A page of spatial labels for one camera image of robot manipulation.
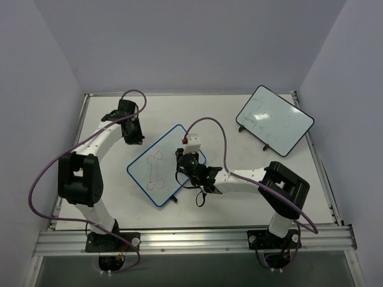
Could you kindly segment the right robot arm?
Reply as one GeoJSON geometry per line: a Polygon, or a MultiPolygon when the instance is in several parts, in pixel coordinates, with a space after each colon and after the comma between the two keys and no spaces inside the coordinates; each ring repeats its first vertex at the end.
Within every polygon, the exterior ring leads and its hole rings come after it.
{"type": "Polygon", "coordinates": [[[175,152],[176,174],[186,175],[191,189],[198,188],[202,196],[207,194],[251,193],[260,194],[274,210],[268,230],[267,242],[274,247],[287,240],[293,221],[302,216],[309,183],[278,161],[272,161],[263,169],[234,170],[211,167],[199,163],[196,153],[182,148],[175,152]]]}

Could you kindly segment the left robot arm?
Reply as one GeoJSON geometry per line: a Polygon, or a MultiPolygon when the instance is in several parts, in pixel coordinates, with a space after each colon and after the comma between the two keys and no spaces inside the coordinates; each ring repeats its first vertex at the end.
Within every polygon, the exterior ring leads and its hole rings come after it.
{"type": "Polygon", "coordinates": [[[108,251],[120,246],[117,220],[102,201],[104,181],[101,160],[120,139],[128,145],[142,145],[144,135],[138,118],[138,105],[121,99],[117,109],[102,117],[92,138],[65,153],[58,161],[58,194],[74,205],[99,234],[99,244],[108,251]]]}

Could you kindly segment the blue framed whiteboard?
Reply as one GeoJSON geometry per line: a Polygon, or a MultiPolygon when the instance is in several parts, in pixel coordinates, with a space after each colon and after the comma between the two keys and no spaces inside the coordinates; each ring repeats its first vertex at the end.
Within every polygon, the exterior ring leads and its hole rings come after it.
{"type": "Polygon", "coordinates": [[[173,126],[127,166],[129,176],[157,207],[164,206],[189,180],[181,173],[175,174],[175,153],[183,146],[185,132],[183,125],[173,126]]]}

